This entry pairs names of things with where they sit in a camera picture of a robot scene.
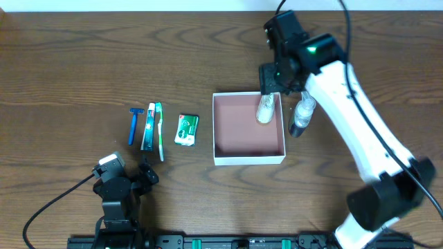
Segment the green white toothpaste tube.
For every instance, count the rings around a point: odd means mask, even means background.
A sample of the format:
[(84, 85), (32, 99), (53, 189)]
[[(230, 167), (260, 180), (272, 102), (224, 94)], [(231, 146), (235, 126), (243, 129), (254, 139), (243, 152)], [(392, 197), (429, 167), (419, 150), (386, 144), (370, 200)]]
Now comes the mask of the green white toothpaste tube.
[(155, 127), (156, 104), (149, 103), (147, 109), (147, 118), (145, 122), (141, 151), (152, 151), (154, 146), (154, 127)]

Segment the clear bottle with dark base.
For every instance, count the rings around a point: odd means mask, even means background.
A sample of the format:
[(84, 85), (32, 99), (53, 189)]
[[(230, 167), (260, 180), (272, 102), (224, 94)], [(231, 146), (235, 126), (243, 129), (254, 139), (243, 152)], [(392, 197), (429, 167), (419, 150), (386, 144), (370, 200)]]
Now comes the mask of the clear bottle with dark base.
[(289, 123), (289, 133), (292, 137), (298, 138), (302, 135), (311, 121), (315, 108), (315, 99), (307, 91), (303, 91)]

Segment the white cream tube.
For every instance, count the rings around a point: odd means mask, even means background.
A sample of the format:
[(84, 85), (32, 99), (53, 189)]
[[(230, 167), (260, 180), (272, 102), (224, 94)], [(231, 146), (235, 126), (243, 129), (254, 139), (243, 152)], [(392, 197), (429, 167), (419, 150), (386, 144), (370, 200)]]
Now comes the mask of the white cream tube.
[(262, 95), (256, 112), (256, 120), (261, 124), (269, 123), (272, 120), (274, 109), (274, 94)]

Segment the blue disposable razor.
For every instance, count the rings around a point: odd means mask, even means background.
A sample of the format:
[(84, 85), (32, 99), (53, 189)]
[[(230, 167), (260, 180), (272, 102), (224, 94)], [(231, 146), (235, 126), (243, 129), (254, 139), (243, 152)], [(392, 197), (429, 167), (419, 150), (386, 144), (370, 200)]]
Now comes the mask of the blue disposable razor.
[(136, 125), (138, 122), (138, 115), (143, 114), (145, 110), (139, 108), (131, 108), (129, 112), (132, 114), (132, 122), (129, 130), (128, 145), (131, 146), (134, 143), (134, 138), (136, 134)]

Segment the green white toothbrush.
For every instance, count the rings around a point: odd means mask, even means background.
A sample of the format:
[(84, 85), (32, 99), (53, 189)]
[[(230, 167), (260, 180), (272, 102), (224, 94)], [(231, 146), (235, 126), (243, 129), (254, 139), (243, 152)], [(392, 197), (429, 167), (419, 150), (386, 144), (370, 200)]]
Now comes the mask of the green white toothbrush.
[(164, 152), (163, 152), (163, 106), (160, 102), (155, 103), (155, 111), (159, 114), (159, 123), (158, 123), (158, 134), (159, 134), (159, 157), (160, 160), (164, 161)]

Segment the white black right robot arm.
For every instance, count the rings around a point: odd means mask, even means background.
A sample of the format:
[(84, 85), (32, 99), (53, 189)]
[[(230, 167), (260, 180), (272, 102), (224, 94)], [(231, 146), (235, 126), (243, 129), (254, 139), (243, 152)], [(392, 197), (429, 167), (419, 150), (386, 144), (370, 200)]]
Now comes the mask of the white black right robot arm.
[(348, 49), (331, 35), (269, 33), (267, 42), (274, 61), (259, 69), (261, 91), (299, 92), (321, 106), (354, 158), (364, 186), (347, 196), (349, 214), (333, 236), (337, 248), (366, 248), (432, 198), (435, 166), (394, 137), (363, 92)]

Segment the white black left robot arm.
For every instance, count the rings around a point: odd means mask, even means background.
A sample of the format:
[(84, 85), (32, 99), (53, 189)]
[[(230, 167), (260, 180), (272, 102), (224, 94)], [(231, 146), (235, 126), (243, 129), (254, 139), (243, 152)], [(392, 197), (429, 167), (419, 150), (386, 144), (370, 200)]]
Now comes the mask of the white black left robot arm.
[(154, 248), (152, 235), (138, 220), (140, 197), (159, 182), (147, 157), (142, 157), (133, 176), (125, 172), (118, 152), (100, 159), (92, 173), (98, 179), (93, 192), (102, 199), (104, 212), (96, 223), (92, 248)]

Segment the green Dettol soap box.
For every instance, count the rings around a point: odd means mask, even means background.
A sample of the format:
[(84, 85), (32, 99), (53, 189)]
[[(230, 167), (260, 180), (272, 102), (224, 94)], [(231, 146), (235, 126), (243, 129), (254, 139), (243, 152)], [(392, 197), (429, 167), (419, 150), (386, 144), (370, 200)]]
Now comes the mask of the green Dettol soap box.
[(199, 116), (180, 114), (174, 142), (181, 146), (194, 146)]

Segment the white box with pink interior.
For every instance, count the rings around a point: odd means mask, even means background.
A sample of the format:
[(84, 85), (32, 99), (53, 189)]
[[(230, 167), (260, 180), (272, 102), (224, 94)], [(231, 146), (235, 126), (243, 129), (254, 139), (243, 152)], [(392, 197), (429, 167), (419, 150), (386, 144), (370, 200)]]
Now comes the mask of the white box with pink interior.
[(213, 94), (213, 159), (216, 166), (278, 165), (286, 157), (281, 97), (267, 124), (256, 120), (261, 93)]

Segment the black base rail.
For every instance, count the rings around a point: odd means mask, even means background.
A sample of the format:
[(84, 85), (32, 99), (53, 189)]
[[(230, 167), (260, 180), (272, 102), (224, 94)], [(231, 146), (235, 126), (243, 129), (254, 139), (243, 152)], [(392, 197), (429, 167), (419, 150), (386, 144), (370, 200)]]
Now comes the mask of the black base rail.
[[(104, 242), (94, 245), (93, 237), (69, 238), (66, 248), (130, 248), (122, 242)], [(300, 234), (295, 237), (183, 237), (181, 235), (161, 235), (155, 243), (132, 248), (162, 249), (326, 249), (342, 248), (326, 234)], [(393, 235), (383, 235), (363, 248), (369, 249), (413, 249), (413, 243), (407, 239)]]

